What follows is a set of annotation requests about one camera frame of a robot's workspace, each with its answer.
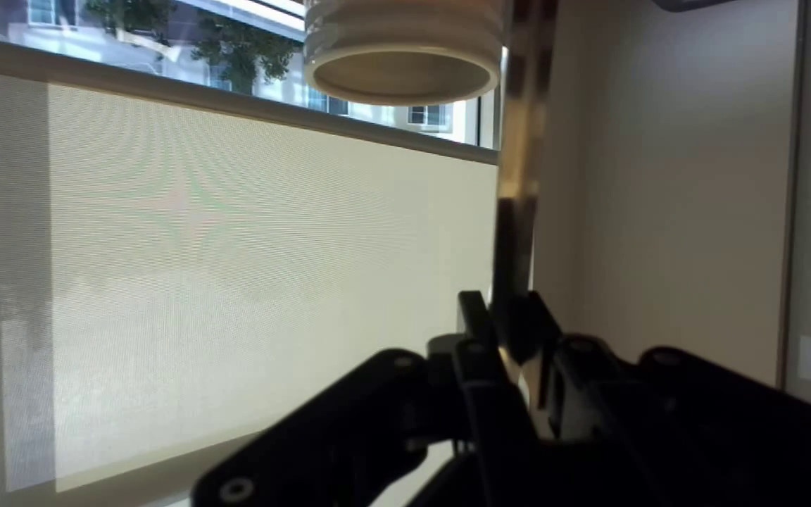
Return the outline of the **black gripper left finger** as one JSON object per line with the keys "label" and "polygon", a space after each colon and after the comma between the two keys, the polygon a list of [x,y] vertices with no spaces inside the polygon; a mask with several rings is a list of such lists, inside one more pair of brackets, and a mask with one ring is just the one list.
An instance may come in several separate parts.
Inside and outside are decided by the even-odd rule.
{"label": "black gripper left finger", "polygon": [[455,457],[443,490],[496,507],[541,439],[500,352],[529,362],[557,332],[537,293],[488,305],[458,297],[462,332],[422,355],[379,350],[202,474],[192,507],[369,507],[437,442]]}

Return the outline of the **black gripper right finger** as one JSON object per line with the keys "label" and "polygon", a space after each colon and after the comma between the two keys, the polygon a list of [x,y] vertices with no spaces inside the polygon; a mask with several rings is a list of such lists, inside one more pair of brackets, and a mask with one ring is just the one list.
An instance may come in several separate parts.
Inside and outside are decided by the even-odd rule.
{"label": "black gripper right finger", "polygon": [[541,362],[557,446],[606,452],[641,507],[811,507],[811,404],[678,347],[620,357],[562,332],[537,293],[499,298],[496,332]]}

